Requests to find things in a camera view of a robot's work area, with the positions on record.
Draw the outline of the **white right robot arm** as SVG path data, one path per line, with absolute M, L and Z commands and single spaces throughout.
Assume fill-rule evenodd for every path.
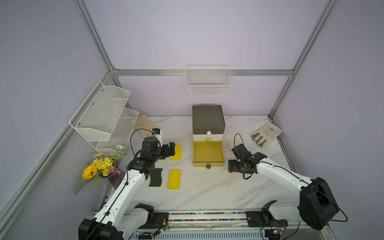
M 274 220 L 303 221 L 315 230 L 322 230 L 338 214 L 340 208 L 328 183 L 311 179 L 275 163 L 262 153 L 251 154 L 243 144 L 232 149 L 229 172 L 241 173 L 244 180 L 252 175 L 265 176 L 294 194 L 298 200 L 289 203 L 269 201 L 262 208 Z

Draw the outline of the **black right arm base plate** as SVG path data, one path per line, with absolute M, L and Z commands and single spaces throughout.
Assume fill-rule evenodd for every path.
M 276 203 L 277 200 L 269 201 L 260 210 L 246 212 L 246 220 L 250 228 L 261 228 L 261 227 L 287 227 L 287 220 L 275 219 L 269 211 L 272 204 Z

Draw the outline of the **yellow sunflower bouquet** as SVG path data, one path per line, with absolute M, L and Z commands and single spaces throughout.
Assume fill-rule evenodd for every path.
M 89 183 L 95 186 L 98 185 L 101 180 L 107 180 L 106 176 L 108 176 L 112 170 L 120 169 L 118 166 L 119 162 L 122 157 L 127 155 L 130 149 L 130 147 L 117 145 L 116 149 L 108 156 L 104 153 L 94 155 L 93 161 L 87 163 L 87 167 L 84 169 L 81 177 L 76 181 L 73 188 L 74 194 L 77 195 Z

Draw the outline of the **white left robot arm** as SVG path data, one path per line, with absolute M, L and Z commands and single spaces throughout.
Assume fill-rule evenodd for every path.
M 174 156 L 176 144 L 163 144 L 160 135 L 147 137 L 127 165 L 126 175 L 105 206 L 90 219 L 84 219 L 78 228 L 79 240 L 128 240 L 133 233 L 154 220 L 154 207 L 135 206 L 133 213 L 124 219 L 135 192 L 155 169 L 161 158 Z

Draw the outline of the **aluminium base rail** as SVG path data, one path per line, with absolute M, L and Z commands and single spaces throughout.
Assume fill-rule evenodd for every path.
M 160 228 L 138 229 L 129 240 L 334 240 L 329 226 L 317 231 L 300 221 L 287 227 L 250 228 L 246 212 L 171 211 Z

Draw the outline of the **purple glass vase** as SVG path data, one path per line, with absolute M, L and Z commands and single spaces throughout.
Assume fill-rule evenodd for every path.
M 123 170 L 114 169 L 108 176 L 106 176 L 106 178 L 112 185 L 113 189 L 116 190 L 123 181 L 125 174 L 126 172 Z

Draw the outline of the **olive white yellow drawer cabinet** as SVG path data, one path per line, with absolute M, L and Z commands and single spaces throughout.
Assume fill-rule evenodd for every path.
M 194 131 L 223 131 L 226 124 L 221 105 L 194 105 L 193 108 Z

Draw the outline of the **green yellow sponge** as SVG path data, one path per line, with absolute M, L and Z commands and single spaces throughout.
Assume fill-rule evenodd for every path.
M 162 182 L 163 182 L 163 179 L 162 179 L 162 171 L 163 169 L 161 168 L 155 168 L 151 174 L 150 174 L 150 184 L 149 184 L 149 187 L 151 188 L 159 188 L 162 186 Z

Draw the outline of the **white mesh two-tier shelf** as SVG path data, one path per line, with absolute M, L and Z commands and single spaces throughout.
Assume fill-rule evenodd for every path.
M 69 121 L 98 153 L 128 147 L 139 112 L 128 107 L 130 91 L 99 82 Z

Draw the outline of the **beige work glove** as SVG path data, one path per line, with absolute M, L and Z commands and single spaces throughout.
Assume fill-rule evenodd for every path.
M 139 134 L 144 139 L 146 137 L 150 137 L 152 134 L 150 133 L 153 129 L 158 128 L 155 123 L 145 114 L 140 115 L 135 123 L 135 129 L 139 130 Z

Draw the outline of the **pink sponge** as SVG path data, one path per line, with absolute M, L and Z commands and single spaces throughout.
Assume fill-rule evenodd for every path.
M 234 141 L 234 140 L 228 140 L 228 148 L 229 148 L 229 153 L 230 153 L 230 156 L 234 157 L 234 153 L 232 151 L 232 149 L 234 147 L 236 147 L 237 145 L 239 145 L 240 142 L 239 141 Z
M 242 173 L 237 173 L 237 172 L 232 172 L 232 178 L 234 180 L 243 180 L 243 174 Z

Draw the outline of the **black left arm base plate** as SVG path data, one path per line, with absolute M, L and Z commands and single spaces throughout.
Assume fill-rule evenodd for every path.
M 164 222 L 169 221 L 169 213 L 166 212 L 155 212 L 154 207 L 146 204 L 138 204 L 135 206 L 136 209 L 144 209 L 148 214 L 147 222 L 140 226 L 139 229 L 155 229 L 160 228 Z

